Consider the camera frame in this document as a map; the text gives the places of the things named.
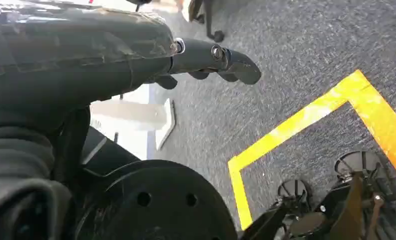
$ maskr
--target bolt hole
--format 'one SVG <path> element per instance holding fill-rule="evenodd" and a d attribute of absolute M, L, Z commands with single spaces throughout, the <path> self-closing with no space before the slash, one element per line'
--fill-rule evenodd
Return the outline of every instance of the bolt hole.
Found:
<path fill-rule="evenodd" d="M 187 206 L 194 207 L 196 204 L 198 204 L 198 198 L 194 194 L 189 193 L 186 195 L 186 203 Z"/>
<path fill-rule="evenodd" d="M 137 204 L 142 207 L 147 207 L 151 203 L 151 195 L 147 192 L 141 192 L 137 195 Z"/>

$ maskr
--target screw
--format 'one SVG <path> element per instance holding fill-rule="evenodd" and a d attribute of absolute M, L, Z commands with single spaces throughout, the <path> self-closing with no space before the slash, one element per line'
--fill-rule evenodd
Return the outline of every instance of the screw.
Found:
<path fill-rule="evenodd" d="M 224 53 L 220 46 L 218 45 L 213 46 L 211 53 L 216 61 L 223 59 Z"/>

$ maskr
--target black wheel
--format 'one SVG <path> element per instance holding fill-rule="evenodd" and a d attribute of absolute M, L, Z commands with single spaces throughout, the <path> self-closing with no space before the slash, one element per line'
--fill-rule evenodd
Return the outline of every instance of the black wheel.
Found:
<path fill-rule="evenodd" d="M 220 30 L 214 33 L 214 42 L 221 43 L 224 40 L 224 33 Z"/>
<path fill-rule="evenodd" d="M 346 153 L 336 160 L 334 166 L 337 176 L 342 178 L 355 172 L 370 175 L 376 173 L 379 168 L 381 168 L 379 157 L 367 151 Z"/>
<path fill-rule="evenodd" d="M 301 180 L 284 181 L 277 189 L 279 197 L 294 197 L 302 203 L 308 203 L 310 192 L 306 184 Z"/>
<path fill-rule="evenodd" d="M 205 15 L 201 14 L 199 16 L 196 17 L 195 19 L 199 24 L 204 24 L 205 23 Z"/>

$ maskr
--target yellow tape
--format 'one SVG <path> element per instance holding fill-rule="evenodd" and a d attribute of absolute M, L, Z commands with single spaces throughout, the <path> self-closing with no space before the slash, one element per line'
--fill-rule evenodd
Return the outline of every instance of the yellow tape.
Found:
<path fill-rule="evenodd" d="M 240 170 L 258 160 L 298 132 L 327 116 L 349 101 L 376 142 L 396 168 L 396 113 L 369 83 L 355 71 L 325 95 L 281 123 L 244 152 L 228 162 L 233 192 L 242 229 L 252 223 Z"/>

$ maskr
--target gray carpet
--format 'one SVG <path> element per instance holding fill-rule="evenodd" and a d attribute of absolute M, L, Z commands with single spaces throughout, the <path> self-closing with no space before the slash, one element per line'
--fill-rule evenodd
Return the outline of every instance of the gray carpet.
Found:
<path fill-rule="evenodd" d="M 151 158 L 185 164 L 221 193 L 238 226 L 227 162 L 289 116 L 360 69 L 396 111 L 396 0 L 224 0 L 214 29 L 223 45 L 241 51 L 263 72 L 254 86 L 179 75 L 174 90 L 151 86 L 151 100 L 174 100 L 176 126 Z M 164 15 L 177 37 L 206 40 L 205 28 Z M 253 218 L 272 203 L 277 186 L 302 178 L 314 201 L 333 184 L 334 161 L 350 150 L 385 155 L 346 104 L 242 171 Z M 396 172 L 389 169 L 395 177 Z"/>

